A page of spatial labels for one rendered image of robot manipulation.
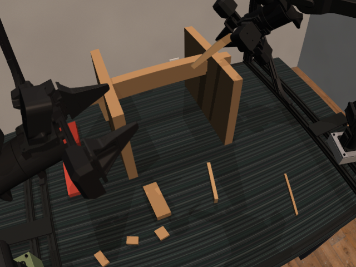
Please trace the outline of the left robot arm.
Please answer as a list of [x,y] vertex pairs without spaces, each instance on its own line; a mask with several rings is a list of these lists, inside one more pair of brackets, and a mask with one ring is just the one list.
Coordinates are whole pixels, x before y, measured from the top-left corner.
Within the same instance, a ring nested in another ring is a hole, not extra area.
[[[254,0],[262,4],[263,15],[268,24],[276,29],[287,23],[293,22],[297,29],[300,28],[303,14],[336,13],[356,18],[356,0]],[[294,6],[301,12],[296,11]],[[237,22],[237,29],[230,35],[231,41],[240,52],[247,52],[249,56],[258,56],[264,53],[261,44],[262,37],[267,35],[260,30],[255,18],[244,18]],[[256,46],[257,45],[257,46]],[[256,46],[256,47],[255,47]],[[345,152],[356,151],[356,101],[348,102],[345,114],[349,126],[338,140]]]

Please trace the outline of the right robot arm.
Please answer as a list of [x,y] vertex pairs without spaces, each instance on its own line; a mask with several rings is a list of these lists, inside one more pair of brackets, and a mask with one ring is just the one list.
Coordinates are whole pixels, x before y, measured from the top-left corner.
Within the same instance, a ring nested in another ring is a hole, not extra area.
[[[25,81],[11,91],[13,108],[21,110],[22,124],[16,127],[16,134],[24,134],[26,138],[26,142],[20,145],[23,154],[47,151],[60,144],[56,133],[51,134],[53,108],[45,89],[44,84],[33,87],[30,81]],[[11,140],[4,143],[0,129],[0,199],[12,201],[11,189],[30,178],[19,165]],[[10,247],[4,240],[0,240],[0,267],[27,267],[25,261],[13,260]]]

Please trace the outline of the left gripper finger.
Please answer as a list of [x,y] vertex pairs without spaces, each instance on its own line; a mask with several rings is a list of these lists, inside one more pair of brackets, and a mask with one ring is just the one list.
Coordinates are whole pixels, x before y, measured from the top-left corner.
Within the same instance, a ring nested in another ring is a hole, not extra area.
[[225,20],[224,25],[225,28],[220,32],[220,34],[216,37],[215,41],[218,41],[219,39],[222,39],[229,33],[233,33],[234,29],[231,29],[231,27],[227,24],[228,18]]
[[236,45],[234,43],[232,43],[232,41],[230,43],[228,43],[226,46],[224,47],[236,47]]

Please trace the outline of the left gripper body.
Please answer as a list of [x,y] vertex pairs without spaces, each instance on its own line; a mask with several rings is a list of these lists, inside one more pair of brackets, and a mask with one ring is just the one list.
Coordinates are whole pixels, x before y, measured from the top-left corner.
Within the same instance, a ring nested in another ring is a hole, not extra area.
[[[256,23],[257,27],[260,30],[264,29],[267,32],[267,35],[269,35],[271,31],[274,30],[274,28],[272,28],[265,19],[262,11],[262,6],[258,7],[257,10],[251,13],[245,14],[242,18],[236,12],[237,6],[238,5],[234,0],[217,0],[213,5],[213,9],[221,18],[228,18],[226,22],[231,27],[231,29],[235,29],[238,27],[237,21],[244,18],[255,17],[259,21],[258,23]],[[265,51],[263,54],[255,56],[255,59],[261,66],[264,66],[270,62],[273,49],[269,46],[265,39],[262,39],[261,41],[261,44],[265,48]]]

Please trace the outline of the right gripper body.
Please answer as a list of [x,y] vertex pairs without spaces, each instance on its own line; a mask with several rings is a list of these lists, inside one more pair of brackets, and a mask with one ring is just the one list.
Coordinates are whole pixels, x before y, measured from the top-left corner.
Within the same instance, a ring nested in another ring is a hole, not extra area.
[[[66,122],[69,112],[59,90],[55,89],[51,79],[42,84],[52,101],[51,134],[56,133],[60,144],[47,151],[23,154],[20,145],[26,142],[24,134],[12,138],[12,149],[19,165],[28,177],[38,175],[43,179],[47,176],[45,169],[63,161],[71,181],[84,199],[96,199],[104,195],[107,192],[99,180],[101,175],[93,159],[86,146],[82,148],[76,144]],[[67,143],[63,142],[64,139]]]

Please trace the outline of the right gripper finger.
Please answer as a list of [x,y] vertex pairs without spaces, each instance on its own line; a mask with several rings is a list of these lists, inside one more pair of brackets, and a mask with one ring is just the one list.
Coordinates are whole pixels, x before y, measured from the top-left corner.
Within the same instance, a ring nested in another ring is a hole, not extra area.
[[105,183],[108,182],[106,176],[112,165],[138,129],[138,123],[135,121],[98,139],[82,138],[83,143]]
[[110,90],[108,83],[75,88],[55,83],[72,120]]

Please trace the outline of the wooden rail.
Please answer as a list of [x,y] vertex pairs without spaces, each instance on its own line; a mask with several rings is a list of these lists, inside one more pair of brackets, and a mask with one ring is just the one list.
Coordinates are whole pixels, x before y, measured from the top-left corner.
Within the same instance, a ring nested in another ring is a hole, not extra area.
[[111,78],[118,100],[175,82],[205,75],[207,60],[191,67],[200,56],[174,60]]

